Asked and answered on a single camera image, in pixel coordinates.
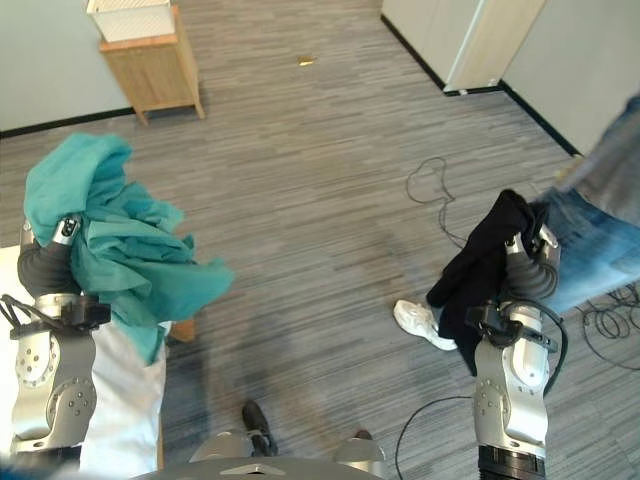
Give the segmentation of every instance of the black baseboard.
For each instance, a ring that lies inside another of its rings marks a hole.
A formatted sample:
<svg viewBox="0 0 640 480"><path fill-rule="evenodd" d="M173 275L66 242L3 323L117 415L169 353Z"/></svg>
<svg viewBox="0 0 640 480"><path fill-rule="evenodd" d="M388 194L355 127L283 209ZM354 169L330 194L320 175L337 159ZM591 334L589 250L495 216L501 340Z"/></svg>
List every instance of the black baseboard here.
<svg viewBox="0 0 640 480"><path fill-rule="evenodd" d="M522 98L518 93L513 90L507 82L504 80L500 80L498 84L504 92L511 97L511 99L520 105L525 112L529 114L535 122L542 127L542 129L549 134L551 138L553 138L558 145L560 145L565 152L569 155L581 155L580 151L573 146L573 144L564 138L560 132L558 132L549 122L547 122L542 115L540 115L535 108L527 103L527 101Z"/></svg>
<svg viewBox="0 0 640 480"><path fill-rule="evenodd" d="M396 39L402 44L402 46L404 48L406 48L406 50L411 54L413 59L416 62L418 62L418 65L420 65L422 67L422 69L427 73L427 75L429 75L429 77L431 77L431 80L433 80L433 83L435 83L436 86L440 90L442 90L444 88L444 82L442 81L442 79L438 76L438 74L436 72L434 72L431 69L429 64L422 59L420 54L418 52L416 52L415 49L411 45L409 45L409 42L407 42L407 40L402 36L402 34L393 25L393 23L391 23L391 21L387 17L385 17L384 15L380 16L380 20L382 20L382 23L384 23L387 26L389 31L391 31L391 33L393 33L393 36L396 37Z"/></svg>
<svg viewBox="0 0 640 480"><path fill-rule="evenodd" d="M440 90L442 90L446 86L444 81L438 76L436 72L433 71L433 69L429 66L429 64L424 61L424 59L420 56L418 52L416 52L416 50L409 44L409 42L407 42L407 40L402 36L402 34L393 25L393 23L391 23L391 21L384 15L380 16L380 20L382 20L382 23L384 23L389 29L389 31L393 33L393 36L396 37L396 39L402 44L402 46L411 54L413 59L416 62L418 62L418 65L422 67L422 69L426 72L426 74L429 75L433 83L435 83L436 86ZM500 90L502 89L496 85L495 87L470 88L468 90L465 90L464 93L460 92L459 90L452 90L450 92L445 92L443 90L442 93L447 97L457 97L459 95L466 95L466 94L472 94L472 93L499 92Z"/></svg>
<svg viewBox="0 0 640 480"><path fill-rule="evenodd" d="M81 115L79 117L65 118L62 120L54 120L53 122L39 123L38 125L29 125L28 127L13 128L11 130L0 130L0 139L16 137L26 133L41 132L51 128L66 127L69 125L78 125L80 123L94 122L105 118L121 117L123 115L132 115L135 113L133 108L120 108L118 110L109 110L107 112L92 113L90 115Z"/></svg>
<svg viewBox="0 0 640 480"><path fill-rule="evenodd" d="M402 34L398 31L398 29L391 23L391 21L385 17L384 15L380 16L380 20L384 23L387 28L393 33L393 36L402 44L402 46L411 54L418 65L422 67L422 69L429 75L433 83L442 90L445 87L444 81L438 76L436 72L429 66L427 62L420 56L415 49L409 45L409 42L402 36ZM551 138L553 138L558 145L560 145L569 155L580 154L580 151L574 147L571 142L569 142L566 138L564 138L560 132L558 132L553 126L547 122L542 115L540 115L535 108L527 103L527 101L518 95L504 80L500 80L498 85L495 87L482 87L482 88L469 88L464 91L464 94L473 94L473 93L487 93L487 92L499 92L504 91L511 99L516 102L520 107L529 114L533 120L540 125L545 132L547 132ZM456 97L458 95L462 95L458 90L454 90L451 92L442 92L447 97Z"/></svg>

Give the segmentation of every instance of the teal cloth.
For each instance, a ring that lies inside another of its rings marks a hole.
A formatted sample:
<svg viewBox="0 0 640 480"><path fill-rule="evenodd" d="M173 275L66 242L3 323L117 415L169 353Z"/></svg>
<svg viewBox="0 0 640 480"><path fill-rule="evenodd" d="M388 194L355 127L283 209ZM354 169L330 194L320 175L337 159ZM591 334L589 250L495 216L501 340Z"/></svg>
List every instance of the teal cloth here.
<svg viewBox="0 0 640 480"><path fill-rule="evenodd" d="M41 245L62 217L82 215L73 276L111 305L113 321L150 364L164 340L158 324L192 316L229 288L233 273L220 259L196 264L193 238L172 234L183 213L126 184L131 151L116 135L69 136L29 172L24 213Z"/></svg>

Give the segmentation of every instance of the wooden cabinet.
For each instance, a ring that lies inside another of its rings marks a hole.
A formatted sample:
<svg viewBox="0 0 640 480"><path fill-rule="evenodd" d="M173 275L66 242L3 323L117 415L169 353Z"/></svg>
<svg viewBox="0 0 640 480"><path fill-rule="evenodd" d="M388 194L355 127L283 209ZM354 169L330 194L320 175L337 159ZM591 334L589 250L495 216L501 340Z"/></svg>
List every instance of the wooden cabinet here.
<svg viewBox="0 0 640 480"><path fill-rule="evenodd" d="M100 52L144 125L144 112L163 108L193 106L204 118L198 68L178 7L172 10L174 34L100 44Z"/></svg>
<svg viewBox="0 0 640 480"><path fill-rule="evenodd" d="M384 0L382 14L450 92L497 85L543 5L544 0Z"/></svg>

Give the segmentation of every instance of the robotic arm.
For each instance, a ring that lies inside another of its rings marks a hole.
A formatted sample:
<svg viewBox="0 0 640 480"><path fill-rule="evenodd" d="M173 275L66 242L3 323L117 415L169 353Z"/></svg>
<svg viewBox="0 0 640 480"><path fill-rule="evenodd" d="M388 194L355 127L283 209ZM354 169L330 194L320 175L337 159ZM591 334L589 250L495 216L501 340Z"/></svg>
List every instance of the robotic arm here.
<svg viewBox="0 0 640 480"><path fill-rule="evenodd" d="M480 478L544 479L547 412L544 394L549 379L548 354L557 344L542 334L543 314L555 314L538 302L557 284L560 247L543 226L535 260L528 257L520 234L507 243L507 289L498 307L471 309L467 322L482 335L476 348L478 370L474 420Z"/></svg>
<svg viewBox="0 0 640 480"><path fill-rule="evenodd" d="M70 246L79 222L75 217L62 220L45 248L40 248L25 224L18 269L21 282L35 298L35 307L8 296L2 298L11 313L16 307L31 318L30 323L21 324L15 313L8 316L14 327L11 338L19 342L16 375L20 386L13 410L13 450L17 455L59 451L80 444L95 408L91 379L95 344L91 331L109 321L110 309L96 298L82 295L72 279ZM538 480L545 478L548 420L544 393L554 380L549 378L548 354L557 350L556 343L542 334L543 314L550 316L553 312L538 299L555 290L560 248L543 226L535 259L527 255L519 234L507 243L506 250L507 289L503 301L499 306L488 303L470 309L467 317L482 335L475 354L478 467L486 480ZM222 478L213 473L208 462L238 473L244 472L242 469L256 473L260 465L271 465L282 475L300 478L311 478L312 472L318 473L313 478L326 478L322 472L345 480L378 478L327 462L279 458L207 460L171 472L156 472L148 478L169 478L185 472L194 478Z"/></svg>
<svg viewBox="0 0 640 480"><path fill-rule="evenodd" d="M82 295L71 275L71 244L79 228L79 217L63 219L49 245L41 248L26 222L18 277L35 305L2 297L13 326L10 337L18 342L19 390L12 414L17 457L47 457L80 444L95 409L91 331L108 322L111 312L96 297ZM30 322L21 323L14 308Z"/></svg>

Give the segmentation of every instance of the blue jeans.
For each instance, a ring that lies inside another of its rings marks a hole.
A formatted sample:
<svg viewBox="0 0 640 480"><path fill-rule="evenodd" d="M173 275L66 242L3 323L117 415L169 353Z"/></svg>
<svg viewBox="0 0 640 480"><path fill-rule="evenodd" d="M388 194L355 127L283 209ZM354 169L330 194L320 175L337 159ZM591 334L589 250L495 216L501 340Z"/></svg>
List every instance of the blue jeans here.
<svg viewBox="0 0 640 480"><path fill-rule="evenodd" d="M551 188L547 225L562 251L558 288L546 304L562 313L640 278L640 228L594 207L575 190Z"/></svg>

